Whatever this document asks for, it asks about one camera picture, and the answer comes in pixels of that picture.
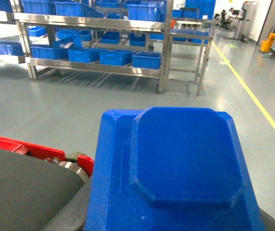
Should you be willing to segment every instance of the red metal frame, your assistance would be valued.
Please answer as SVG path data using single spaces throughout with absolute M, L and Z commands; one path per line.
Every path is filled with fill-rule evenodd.
M 0 149 L 7 150 L 18 154 L 30 154 L 30 156 L 46 160 L 58 158 L 60 161 L 65 161 L 65 152 L 62 150 L 40 146 L 37 144 L 17 141 L 5 137 L 0 137 Z M 89 156 L 79 155 L 77 157 L 78 164 L 90 176 L 93 173 L 94 160 Z

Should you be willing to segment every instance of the metal shelving rack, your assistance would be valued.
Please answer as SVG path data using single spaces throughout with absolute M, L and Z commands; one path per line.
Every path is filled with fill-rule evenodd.
M 16 24 L 19 30 L 20 40 L 22 43 L 23 51 L 25 54 L 25 62 L 27 63 L 27 69 L 29 76 L 32 79 L 36 79 L 40 74 L 50 71 L 52 68 L 65 68 L 65 69 L 79 69 L 94 72 L 104 72 L 113 73 L 137 77 L 151 77 L 157 78 L 159 81 L 158 92 L 164 92 L 167 88 L 168 82 L 177 82 L 185 84 L 198 85 L 198 92 L 200 92 L 203 75 L 208 61 L 209 51 L 211 47 L 212 36 L 197 36 L 191 35 L 186 32 L 178 31 L 173 32 L 170 29 L 172 20 L 194 20 L 195 19 L 185 19 L 185 18 L 172 18 L 172 8 L 173 0 L 167 0 L 166 7 L 166 21 L 162 22 L 149 22 L 149 21 L 137 21 L 137 20 L 123 20 L 123 19 L 106 19 L 106 18 L 84 18 L 84 17 L 67 17 L 67 16 L 57 16 L 57 15 L 41 15 L 41 14 L 28 14 L 22 12 L 21 3 L 19 0 L 11 0 L 12 3 L 12 13 L 0 13 L 0 22 Z M 112 13 L 125 13 L 127 9 L 124 8 L 101 8 L 96 7 L 98 11 L 101 12 L 112 12 Z M 213 23 L 212 20 L 198 20 L 204 23 Z M 119 31 L 124 33 L 135 33 L 140 32 L 147 34 L 146 36 L 146 46 L 136 47 L 136 46 L 126 46 L 125 42 L 113 45 L 113 44 L 103 44 L 98 41 L 98 36 L 93 36 L 92 46 L 93 47 L 104 47 L 108 49 L 126 49 L 134 51 L 146 51 L 148 46 L 154 42 L 163 43 L 162 56 L 161 56 L 161 67 L 158 70 L 136 68 L 127 66 L 111 66 L 102 65 L 99 62 L 93 63 L 77 63 L 67 60 L 47 60 L 32 58 L 31 54 L 31 41 L 28 36 L 27 26 L 45 26 L 47 28 L 48 40 L 51 45 L 55 41 L 55 27 L 66 27 L 74 29 L 88 29 L 94 33 L 98 30 L 105 31 Z M 149 39 L 149 34 L 160 33 L 164 35 L 164 40 L 152 40 Z M 188 42 L 177 42 L 173 41 L 173 37 L 182 37 L 187 39 L 201 39 L 201 44 L 188 43 Z M 182 69 L 172 69 L 170 68 L 170 59 L 172 52 L 172 44 L 190 45 L 190 46 L 200 46 L 200 55 L 198 59 L 198 65 L 196 70 L 182 70 Z M 202 67 L 200 68 L 203 50 L 205 48 L 204 60 Z M 0 62 L 9 62 L 7 59 L 2 59 L 0 57 Z M 24 62 L 24 59 L 20 57 L 17 63 Z M 45 66 L 46 69 L 42 71 L 37 71 L 36 66 Z M 176 79 L 169 79 L 170 71 L 181 71 L 187 73 L 195 73 L 195 78 L 193 81 L 179 81 Z
M 0 24 L 16 24 L 13 13 L 0 11 Z M 25 63 L 24 56 L 0 55 L 0 62 L 8 64 Z

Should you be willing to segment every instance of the yellow floor line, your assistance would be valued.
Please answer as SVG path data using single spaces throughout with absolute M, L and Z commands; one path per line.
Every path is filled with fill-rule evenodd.
M 253 94 L 253 92 L 250 90 L 250 88 L 247 86 L 247 84 L 243 81 L 241 76 L 237 73 L 237 71 L 233 68 L 233 66 L 230 64 L 230 62 L 227 60 L 227 58 L 223 55 L 223 53 L 220 51 L 220 49 L 215 45 L 214 42 L 212 42 L 212 45 L 217 50 L 217 52 L 220 54 L 220 56 L 224 59 L 228 67 L 231 69 L 231 71 L 234 73 L 238 81 L 241 83 L 241 85 L 244 87 L 244 89 L 247 91 L 247 93 L 250 95 L 254 103 L 258 106 L 259 110 L 263 113 L 263 115 L 266 117 L 266 119 L 269 121 L 271 126 L 275 130 L 275 121 L 272 119 L 272 117 L 269 115 L 269 113 L 266 111 L 266 109 L 263 107 L 263 105 L 259 102 L 259 100 L 256 98 L 256 96 Z

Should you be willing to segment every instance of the blue machine housing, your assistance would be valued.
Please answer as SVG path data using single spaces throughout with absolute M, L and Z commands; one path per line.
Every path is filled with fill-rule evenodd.
M 109 110 L 86 231 L 264 231 L 230 115 Z

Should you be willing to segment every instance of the gray epoxy floor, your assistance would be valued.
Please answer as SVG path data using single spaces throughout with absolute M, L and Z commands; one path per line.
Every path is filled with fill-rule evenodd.
M 252 43 L 215 44 L 275 120 L 275 61 L 261 58 Z M 228 43 L 238 48 L 230 48 Z M 195 65 L 197 48 L 173 46 L 173 67 Z M 190 59 L 180 59 L 190 54 Z M 0 135 L 94 157 L 102 113 L 110 108 L 209 107 L 234 119 L 259 206 L 275 218 L 275 130 L 214 47 L 199 97 L 196 86 L 170 84 L 156 94 L 156 80 L 64 70 L 36 81 L 25 66 L 0 64 Z

